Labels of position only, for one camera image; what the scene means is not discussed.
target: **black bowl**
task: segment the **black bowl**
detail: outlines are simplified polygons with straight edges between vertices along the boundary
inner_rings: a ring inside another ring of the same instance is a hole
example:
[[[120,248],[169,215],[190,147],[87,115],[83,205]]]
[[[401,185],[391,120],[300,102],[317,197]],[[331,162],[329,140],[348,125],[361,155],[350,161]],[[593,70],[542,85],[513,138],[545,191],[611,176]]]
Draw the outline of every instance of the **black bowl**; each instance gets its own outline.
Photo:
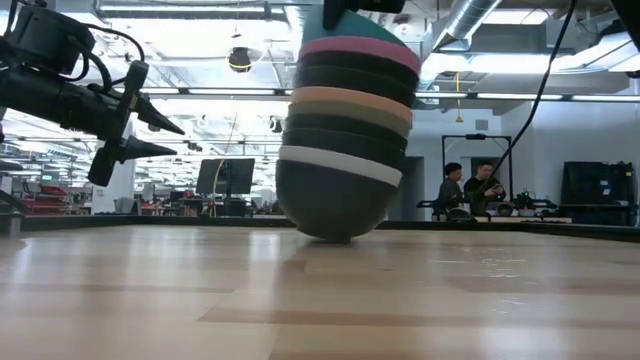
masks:
[[[359,158],[398,169],[404,152],[380,140],[341,131],[318,129],[287,130],[282,135],[283,146],[302,146],[322,149]]]
[[[407,149],[407,139],[397,132],[367,121],[347,116],[322,114],[289,115],[285,121],[287,131],[298,129],[318,129],[347,132],[383,141],[402,151]]]
[[[379,72],[367,72],[337,66],[298,67],[295,76],[295,88],[306,86],[326,86],[361,91],[385,97],[406,107],[411,107],[416,99],[415,88],[380,75]]]
[[[337,66],[392,77],[405,86],[418,87],[420,76],[407,66],[388,58],[346,51],[320,51],[298,60],[298,68]]]
[[[397,188],[346,171],[278,160],[276,192],[280,207],[298,231],[348,242],[384,220]]]

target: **white column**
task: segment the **white column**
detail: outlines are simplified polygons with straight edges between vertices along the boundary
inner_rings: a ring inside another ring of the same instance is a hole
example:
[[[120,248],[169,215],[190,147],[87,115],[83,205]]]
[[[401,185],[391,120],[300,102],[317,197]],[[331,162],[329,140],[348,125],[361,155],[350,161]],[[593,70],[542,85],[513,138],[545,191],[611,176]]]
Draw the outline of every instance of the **white column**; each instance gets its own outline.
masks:
[[[128,138],[133,135],[134,124],[133,119],[129,120],[127,127],[122,134],[123,137]],[[104,143],[99,142],[98,147],[104,146]],[[111,181],[107,187],[93,186],[93,198],[91,202],[91,214],[99,212],[114,212],[115,204],[114,200],[120,197],[133,197],[133,188],[136,175],[136,161],[128,160],[124,164],[116,163],[113,169],[113,175],[111,175]]]

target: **fluorescent light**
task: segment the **fluorescent light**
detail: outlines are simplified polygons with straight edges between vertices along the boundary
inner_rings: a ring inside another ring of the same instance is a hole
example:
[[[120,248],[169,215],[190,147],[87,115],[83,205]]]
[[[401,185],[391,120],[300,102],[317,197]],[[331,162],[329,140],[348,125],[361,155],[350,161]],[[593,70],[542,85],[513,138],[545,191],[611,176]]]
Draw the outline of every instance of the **fluorescent light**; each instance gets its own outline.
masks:
[[[140,91],[148,94],[179,94],[180,90],[176,88],[143,88]]]
[[[583,102],[640,102],[640,96],[629,95],[573,95],[572,101]]]
[[[229,12],[259,12],[264,11],[262,7],[231,7],[231,6],[175,6],[175,5],[163,5],[163,6],[116,6],[116,5],[103,5],[100,6],[102,11],[171,11],[171,12],[207,12],[207,11],[229,11]],[[282,13],[282,9],[273,8],[273,13]]]
[[[477,96],[478,99],[491,99],[491,100],[535,100],[536,94],[500,94],[500,93],[480,93]],[[540,100],[560,100],[562,95],[545,95],[543,94]]]
[[[273,90],[260,89],[189,89],[194,95],[273,95]]]
[[[418,92],[417,98],[421,99],[464,99],[468,96],[467,93],[453,93],[453,92]]]
[[[549,18],[542,9],[497,9],[493,10],[483,24],[496,25],[540,25]]]
[[[640,54],[609,69],[611,72],[634,72],[640,70]]]
[[[4,171],[9,175],[40,175],[40,171],[32,170],[17,170],[17,171]]]

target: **bowl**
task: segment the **bowl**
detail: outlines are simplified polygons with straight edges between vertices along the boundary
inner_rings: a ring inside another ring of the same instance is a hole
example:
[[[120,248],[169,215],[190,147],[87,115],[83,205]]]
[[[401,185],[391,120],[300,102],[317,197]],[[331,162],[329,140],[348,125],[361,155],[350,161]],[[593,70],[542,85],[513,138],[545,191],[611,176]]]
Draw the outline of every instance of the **bowl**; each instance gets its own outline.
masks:
[[[409,125],[413,117],[411,108],[382,96],[328,86],[307,86],[295,89],[291,93],[291,104],[317,101],[343,102],[384,111],[406,119],[407,126],[411,127]]]
[[[407,148],[407,138],[397,132],[367,121],[348,116],[317,114],[290,114],[284,123],[285,131],[298,129],[329,130],[362,135],[384,142],[401,151]]]
[[[305,44],[298,53],[298,60],[326,51],[339,51],[371,55],[391,60],[420,75],[422,62],[411,49],[382,40],[358,36],[335,36],[314,40]]]
[[[304,32],[302,33],[303,44],[326,36],[347,35],[380,39],[406,47],[404,42],[391,32],[353,11],[345,11],[337,26],[331,30],[324,29],[322,19],[322,6],[313,6],[308,10],[305,16]]]
[[[298,60],[297,68],[315,66],[335,66],[347,69],[384,73],[410,89],[415,89],[420,81],[419,74],[406,65],[386,57],[349,51],[320,51],[307,54]]]
[[[416,99],[415,88],[380,75],[337,66],[298,67],[294,87],[324,86],[361,91],[396,101],[411,107]]]
[[[371,125],[391,130],[402,136],[406,142],[411,129],[411,120],[404,119],[396,114],[344,101],[307,101],[292,103],[289,105],[289,117],[297,115],[337,115],[353,120],[359,120]]]
[[[282,146],[314,148],[374,161],[398,169],[404,151],[381,140],[342,131],[293,129],[282,135]]]
[[[298,231],[347,243],[384,220],[397,187],[330,167],[281,159],[276,164],[276,192],[280,207]]]

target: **person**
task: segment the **person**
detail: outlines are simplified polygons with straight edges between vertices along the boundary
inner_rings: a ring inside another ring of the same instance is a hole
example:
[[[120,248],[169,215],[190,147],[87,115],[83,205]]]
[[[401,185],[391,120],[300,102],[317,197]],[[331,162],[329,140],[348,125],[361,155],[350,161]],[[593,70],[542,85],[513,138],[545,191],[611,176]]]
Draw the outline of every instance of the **person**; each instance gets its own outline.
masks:
[[[476,168],[476,176],[464,184],[464,193],[469,199],[471,214],[474,216],[484,216],[489,202],[504,198],[504,189],[498,179],[489,179],[492,171],[493,164],[490,161],[481,161]]]
[[[458,163],[448,163],[444,167],[446,178],[440,185],[438,192],[437,206],[441,211],[458,207],[462,202],[462,190],[458,182],[462,179],[462,165]]]

